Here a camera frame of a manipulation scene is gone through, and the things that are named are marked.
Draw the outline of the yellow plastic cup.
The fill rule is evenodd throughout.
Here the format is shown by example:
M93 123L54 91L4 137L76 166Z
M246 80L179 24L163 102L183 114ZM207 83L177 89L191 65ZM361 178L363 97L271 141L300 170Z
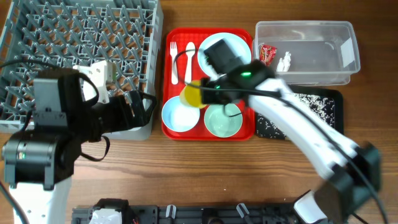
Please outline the yellow plastic cup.
M201 90L199 88L194 88L190 85L187 85L181 91L179 97L183 105L199 109L206 107L206 105L202 103Z

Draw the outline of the white plastic spoon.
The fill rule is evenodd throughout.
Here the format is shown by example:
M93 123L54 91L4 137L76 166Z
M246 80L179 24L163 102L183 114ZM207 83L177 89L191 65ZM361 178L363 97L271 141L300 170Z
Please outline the white plastic spoon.
M187 56L187 66L185 71L185 82L190 83L192 81L192 60L195 55L196 47L193 42L189 42L186 46L185 53Z

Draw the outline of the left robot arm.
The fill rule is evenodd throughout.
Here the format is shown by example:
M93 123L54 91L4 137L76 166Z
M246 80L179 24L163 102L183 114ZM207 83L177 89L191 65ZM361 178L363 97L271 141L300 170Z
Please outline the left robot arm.
M75 161L85 142L107 141L108 133L147 125L157 104L153 95L133 90L132 103L114 96L102 104L83 98L89 78L72 68L43 70L34 81L34 128L14 133L2 149L4 196L16 223L63 223Z

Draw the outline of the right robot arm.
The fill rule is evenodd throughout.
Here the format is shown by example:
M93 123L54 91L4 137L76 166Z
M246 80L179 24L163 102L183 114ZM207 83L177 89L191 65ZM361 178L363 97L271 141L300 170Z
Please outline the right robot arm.
M243 61L229 44L219 40L203 51L218 78L201 81L202 102L226 105L237 100L272 121L307 157L324 183L304 193L294 212L305 223L329 219L347 222L373 198L384 223L386 211L379 199L381 155L372 144L359 146L336 131L305 106L286 82L259 60Z

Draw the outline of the red snack wrapper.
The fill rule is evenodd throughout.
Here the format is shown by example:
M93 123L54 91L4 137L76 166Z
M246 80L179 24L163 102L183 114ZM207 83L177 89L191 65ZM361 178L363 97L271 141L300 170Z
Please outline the red snack wrapper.
M269 66L275 55L277 53L277 48L271 45L262 44L259 52L259 60L265 65Z

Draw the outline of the food scraps and rice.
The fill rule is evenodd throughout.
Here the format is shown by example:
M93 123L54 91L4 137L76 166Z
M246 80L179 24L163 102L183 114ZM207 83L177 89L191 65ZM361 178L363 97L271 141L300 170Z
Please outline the food scraps and rice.
M333 98L303 93L295 93L294 95L329 126L337 131L341 130L336 123L336 101ZM287 139L287 136L273 122L258 113L256 113L255 134L259 138Z

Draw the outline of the white tissue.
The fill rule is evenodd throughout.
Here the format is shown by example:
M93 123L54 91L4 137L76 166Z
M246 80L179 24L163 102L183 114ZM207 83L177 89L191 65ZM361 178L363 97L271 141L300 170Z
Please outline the white tissue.
M277 64L276 71L277 72L288 72L291 64L291 53L287 51L283 58L279 59L279 63Z

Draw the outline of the white plastic fork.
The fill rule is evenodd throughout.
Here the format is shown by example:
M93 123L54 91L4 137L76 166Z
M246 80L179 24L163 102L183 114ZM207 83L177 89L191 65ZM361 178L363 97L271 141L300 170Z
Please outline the white plastic fork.
M175 68L175 58L178 54L178 49L177 49L177 43L176 42L171 42L170 43L170 56L172 58L172 76L171 76L171 82L173 85L178 84L178 76L176 74L176 68Z

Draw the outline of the light green bowl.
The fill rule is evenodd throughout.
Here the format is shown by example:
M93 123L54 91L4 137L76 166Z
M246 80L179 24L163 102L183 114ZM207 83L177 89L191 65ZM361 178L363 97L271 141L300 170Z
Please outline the light green bowl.
M243 125L243 115L236 104L210 105L204 115L207 130L219 138L234 136Z

